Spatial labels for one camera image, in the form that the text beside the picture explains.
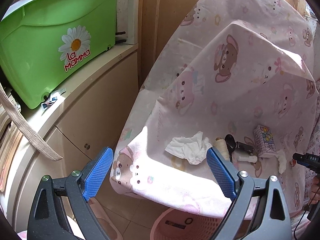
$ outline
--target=tissue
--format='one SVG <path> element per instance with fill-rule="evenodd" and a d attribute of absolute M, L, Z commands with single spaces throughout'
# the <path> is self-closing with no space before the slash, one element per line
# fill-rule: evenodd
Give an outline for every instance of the tissue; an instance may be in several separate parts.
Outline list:
<path fill-rule="evenodd" d="M 175 137 L 165 151 L 178 158 L 187 159 L 192 165 L 197 165 L 206 158 L 207 151 L 212 147 L 207 137 L 202 140 L 202 135 L 203 132 L 199 131 L 191 138 Z"/>
<path fill-rule="evenodd" d="M 286 167 L 287 167 L 287 159 L 285 157 L 285 153 L 283 150 L 277 151 L 276 157 L 279 161 L 279 173 L 284 173 Z"/>

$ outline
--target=pink fabric cover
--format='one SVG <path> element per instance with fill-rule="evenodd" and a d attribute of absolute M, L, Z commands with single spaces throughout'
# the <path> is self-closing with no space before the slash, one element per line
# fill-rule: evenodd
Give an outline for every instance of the pink fabric cover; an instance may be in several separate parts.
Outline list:
<path fill-rule="evenodd" d="M 206 161 L 189 165 L 165 152 L 173 137 L 232 134 L 255 149 L 253 130 L 271 129 L 278 160 L 234 162 L 251 176 L 279 177 L 291 216 L 303 206 L 307 150 L 318 91 L 308 24 L 285 0 L 199 0 L 144 82 L 116 147 L 110 182 L 121 194 L 222 218 L 225 198 Z M 247 218 L 255 207 L 252 201 Z"/>

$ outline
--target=blue clamp pad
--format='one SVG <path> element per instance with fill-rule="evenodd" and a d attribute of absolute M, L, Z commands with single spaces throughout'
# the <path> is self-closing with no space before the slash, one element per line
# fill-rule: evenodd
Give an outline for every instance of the blue clamp pad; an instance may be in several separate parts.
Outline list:
<path fill-rule="evenodd" d="M 102 182 L 104 181 L 113 162 L 113 151 L 111 148 L 104 148 L 104 153 L 97 161 L 94 168 L 89 173 L 84 182 L 84 192 L 82 193 L 84 199 L 88 201 L 95 197 Z"/>
<path fill-rule="evenodd" d="M 207 163 L 225 197 L 234 201 L 237 196 L 235 181 L 216 153 L 223 158 L 220 152 L 215 147 L 212 147 L 207 151 Z"/>

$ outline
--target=black cable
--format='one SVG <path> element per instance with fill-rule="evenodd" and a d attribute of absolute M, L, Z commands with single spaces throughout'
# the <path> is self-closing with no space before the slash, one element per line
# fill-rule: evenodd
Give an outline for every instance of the black cable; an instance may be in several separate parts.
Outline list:
<path fill-rule="evenodd" d="M 318 194 L 319 190 L 320 190 L 320 187 L 318 187 L 318 190 L 317 190 L 316 194 L 313 196 L 313 198 L 311 199 L 310 203 L 313 201 L 313 199 L 315 198 L 315 196 Z M 294 237 L 295 240 L 298 240 L 298 239 L 296 238 L 296 230 L 297 230 L 297 228 L 298 228 L 301 220 L 303 219 L 304 215 L 306 214 L 306 212 L 307 212 L 307 210 L 305 210 L 305 212 L 303 213 L 302 217 L 300 218 L 300 220 L 299 220 L 299 222 L 298 222 L 298 225 L 296 226 L 296 228 L 295 228 L 294 231 L 293 231 L 293 237 Z"/>

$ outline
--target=thread spool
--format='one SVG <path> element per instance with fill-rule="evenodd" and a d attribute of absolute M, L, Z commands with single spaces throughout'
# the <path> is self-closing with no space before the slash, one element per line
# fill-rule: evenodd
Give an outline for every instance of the thread spool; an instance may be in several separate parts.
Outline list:
<path fill-rule="evenodd" d="M 220 137 L 216 138 L 213 146 L 221 153 L 226 161 L 230 161 L 229 151 L 227 148 L 226 141 Z"/>

